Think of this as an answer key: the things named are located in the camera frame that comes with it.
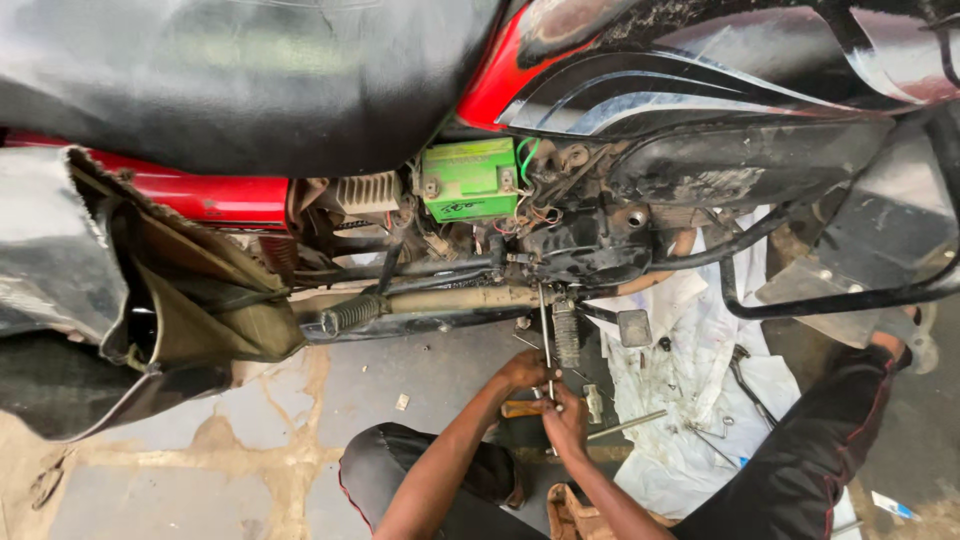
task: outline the dirty floor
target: dirty floor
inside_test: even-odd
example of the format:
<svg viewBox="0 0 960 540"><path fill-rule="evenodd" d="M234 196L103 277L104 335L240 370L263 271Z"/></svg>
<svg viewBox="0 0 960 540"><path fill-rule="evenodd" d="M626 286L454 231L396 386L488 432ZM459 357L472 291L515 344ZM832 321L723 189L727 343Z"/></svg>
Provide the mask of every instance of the dirty floor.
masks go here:
<svg viewBox="0 0 960 540"><path fill-rule="evenodd" d="M866 538L960 537L960 365L949 354L960 348L958 325L960 298L941 309L940 369L898 381L883 433L852 490ZM804 331L780 328L785 336ZM527 348L512 334L507 322L309 348L266 371L239 366L249 380L242 387L66 446L43 443L0 415L0 540L369 538L337 481L347 442L380 422L441 430L507 358ZM582 373L606 386L597 337L585 339ZM797 375L802 387L816 377ZM410 396L405 410L395 407L401 393ZM542 494L564 471L537 458L541 434L522 423L504 428L509 444L528 454L535 479L535 501L520 517L546 530ZM606 444L594 454L612 474L629 443ZM871 490L924 520L885 514L869 502Z"/></svg>

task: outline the motorcycle seat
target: motorcycle seat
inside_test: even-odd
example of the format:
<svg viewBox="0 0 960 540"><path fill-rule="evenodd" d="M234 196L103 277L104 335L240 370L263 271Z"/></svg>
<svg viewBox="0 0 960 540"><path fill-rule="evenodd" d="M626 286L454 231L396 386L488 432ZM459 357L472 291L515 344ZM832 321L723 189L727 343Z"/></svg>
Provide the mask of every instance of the motorcycle seat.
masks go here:
<svg viewBox="0 0 960 540"><path fill-rule="evenodd" d="M453 111L500 0L0 2L0 127L200 174L400 167Z"/></svg>

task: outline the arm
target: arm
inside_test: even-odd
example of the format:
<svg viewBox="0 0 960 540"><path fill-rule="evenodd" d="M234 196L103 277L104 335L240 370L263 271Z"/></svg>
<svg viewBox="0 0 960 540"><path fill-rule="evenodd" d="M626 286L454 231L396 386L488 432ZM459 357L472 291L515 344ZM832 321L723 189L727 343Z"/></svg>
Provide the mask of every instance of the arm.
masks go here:
<svg viewBox="0 0 960 540"><path fill-rule="evenodd" d="M554 393L564 411L557 412L549 400L537 402L537 407L543 411L543 426L557 449L557 455L564 460L566 470L610 524L613 535L619 540L676 540L590 461L584 404L563 384L556 384Z"/></svg>
<svg viewBox="0 0 960 540"><path fill-rule="evenodd" d="M373 538L432 538L500 405L517 390L538 386L546 378L543 356L535 350L514 356L500 368L407 473Z"/></svg>

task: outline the person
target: person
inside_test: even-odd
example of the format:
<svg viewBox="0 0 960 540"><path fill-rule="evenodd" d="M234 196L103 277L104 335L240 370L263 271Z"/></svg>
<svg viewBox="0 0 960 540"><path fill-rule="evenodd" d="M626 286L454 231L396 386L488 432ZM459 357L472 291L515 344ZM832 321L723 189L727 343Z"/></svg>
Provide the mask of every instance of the person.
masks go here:
<svg viewBox="0 0 960 540"><path fill-rule="evenodd" d="M901 341L875 333L867 349L836 358L743 469L672 528L590 460L586 406L566 386L555 383L556 402L543 399L536 406L564 467L614 538L826 539L834 504L876 440L893 376L904 367L902 353ZM340 462L340 482L373 538L545 538L500 507L522 503L523 482L510 452L481 439L507 398L558 375L547 373L538 351L520 353L440 435L381 424L354 437Z"/></svg>

